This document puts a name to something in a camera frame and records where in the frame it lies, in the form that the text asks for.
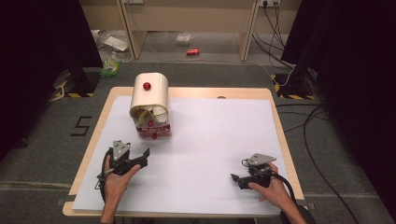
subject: gray carpet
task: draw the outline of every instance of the gray carpet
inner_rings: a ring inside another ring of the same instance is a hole
[[[285,73],[268,69],[271,74]],[[64,216],[59,200],[68,194],[111,88],[133,86],[134,78],[145,72],[164,74],[171,87],[268,88],[276,105],[295,104],[277,109],[306,203],[313,208],[311,214],[318,223],[353,223],[347,209],[318,174],[304,144],[300,125],[315,107],[298,104],[321,101],[277,98],[271,78],[257,65],[198,63],[124,63],[117,76],[99,81],[92,98],[63,98],[48,105],[29,133],[28,146],[12,149],[0,164],[0,223],[97,223],[97,217]],[[318,112],[317,118],[307,123],[306,141],[320,171],[360,223],[394,223],[362,169],[348,157],[325,108]],[[81,116],[91,117],[80,123],[90,128],[86,135],[71,136],[84,133],[75,128]],[[23,185],[25,182],[50,183],[50,187]],[[281,222],[271,218],[260,219],[259,223]]]

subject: power outlet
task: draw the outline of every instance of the power outlet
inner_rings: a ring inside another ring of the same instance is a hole
[[[137,5],[142,5],[143,0],[123,0],[124,4],[137,4]]]
[[[279,7],[280,5],[280,0],[260,0],[260,7],[264,7],[264,1],[267,2],[267,7]]]

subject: black curtain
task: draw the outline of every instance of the black curtain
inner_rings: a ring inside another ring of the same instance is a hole
[[[317,70],[340,138],[396,220],[396,1],[328,4],[303,0],[283,58]]]
[[[1,1],[1,150],[15,147],[38,118],[63,71],[102,67],[78,0]]]

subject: red button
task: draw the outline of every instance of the red button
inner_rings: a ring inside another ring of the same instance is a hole
[[[145,84],[143,84],[143,89],[145,89],[145,91],[149,91],[151,89],[151,84],[145,82]]]

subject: wrist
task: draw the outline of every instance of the wrist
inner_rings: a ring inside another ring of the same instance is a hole
[[[282,208],[282,211],[288,217],[290,223],[303,224],[306,223],[297,206],[294,203],[290,203]]]
[[[105,206],[100,219],[101,223],[113,223],[119,202],[120,197],[106,197]]]

